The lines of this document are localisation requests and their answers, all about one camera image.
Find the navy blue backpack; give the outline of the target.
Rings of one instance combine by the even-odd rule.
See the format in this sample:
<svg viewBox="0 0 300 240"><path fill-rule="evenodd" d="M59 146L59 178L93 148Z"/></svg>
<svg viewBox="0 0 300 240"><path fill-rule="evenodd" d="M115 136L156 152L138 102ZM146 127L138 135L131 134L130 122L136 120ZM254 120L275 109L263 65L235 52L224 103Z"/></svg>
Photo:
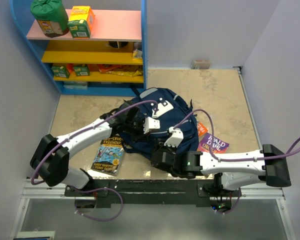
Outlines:
<svg viewBox="0 0 300 240"><path fill-rule="evenodd" d="M136 153L150 159L157 144L159 142L164 143L170 137L168 132L169 128L181 122L182 119L193 110L193 105L187 104L180 95L168 88L155 87L140 93L138 96L132 98L131 102L135 104L146 100L154 100L158 103L167 101L173 106L173 109L158 117L160 129L139 140L135 140L133 135L127 132L120 133L119 136L123 139L122 145L126 153ZM190 116L183 121L178 128L183 133L183 140L179 146L173 150L177 154L196 151L199 144L196 118L193 115Z"/></svg>

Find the orange 78-storey treehouse book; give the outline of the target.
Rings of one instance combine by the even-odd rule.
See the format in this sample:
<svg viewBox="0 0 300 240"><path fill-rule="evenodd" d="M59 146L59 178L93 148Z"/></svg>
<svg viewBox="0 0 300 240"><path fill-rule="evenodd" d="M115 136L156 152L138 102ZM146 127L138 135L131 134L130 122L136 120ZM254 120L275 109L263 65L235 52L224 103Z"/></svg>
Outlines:
<svg viewBox="0 0 300 240"><path fill-rule="evenodd" d="M200 122L200 121L197 121L197 133L198 133L198 137L202 137L204 136L209 130L205 127L205 125Z"/></svg>

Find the Roald Dahl Charlie book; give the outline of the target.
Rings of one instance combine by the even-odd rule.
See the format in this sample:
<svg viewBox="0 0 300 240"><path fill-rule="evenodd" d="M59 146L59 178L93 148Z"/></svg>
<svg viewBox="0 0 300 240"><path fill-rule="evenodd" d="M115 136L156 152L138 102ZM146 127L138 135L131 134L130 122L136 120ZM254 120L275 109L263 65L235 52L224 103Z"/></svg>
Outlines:
<svg viewBox="0 0 300 240"><path fill-rule="evenodd" d="M229 146L229 143L217 137L212 138L210 133L206 133L199 142L197 150L200 152L209 152L209 149L211 149L214 154L223 154L228 150Z"/></svg>

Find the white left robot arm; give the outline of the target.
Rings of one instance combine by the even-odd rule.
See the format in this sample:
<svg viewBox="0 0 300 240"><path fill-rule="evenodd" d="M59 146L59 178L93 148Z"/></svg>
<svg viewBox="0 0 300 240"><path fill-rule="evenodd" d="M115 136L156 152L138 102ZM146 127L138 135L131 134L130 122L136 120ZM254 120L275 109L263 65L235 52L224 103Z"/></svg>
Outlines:
<svg viewBox="0 0 300 240"><path fill-rule="evenodd" d="M150 113L155 113L157 105L154 100L126 101L119 108L71 133L43 136L30 160L34 170L31 184L38 185L36 177L41 177L42 183L50 187L65 184L75 188L82 196L89 196L94 190L92 177L83 169L70 167L70 159L87 147L111 137L143 136L145 118L140 111L142 107L149 107Z"/></svg>

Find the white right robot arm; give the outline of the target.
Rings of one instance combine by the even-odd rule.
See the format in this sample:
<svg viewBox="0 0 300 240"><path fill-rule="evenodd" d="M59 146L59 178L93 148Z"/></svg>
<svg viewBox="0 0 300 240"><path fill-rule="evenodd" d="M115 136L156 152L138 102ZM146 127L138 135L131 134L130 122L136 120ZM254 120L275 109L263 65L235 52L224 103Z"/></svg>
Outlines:
<svg viewBox="0 0 300 240"><path fill-rule="evenodd" d="M159 147L151 156L154 168L173 177L195 179L214 176L214 183L205 187L212 196L225 196L243 186L265 182L267 186L285 188L292 185L286 157L272 144L242 153L221 153L212 156L204 151L176 154L168 147Z"/></svg>

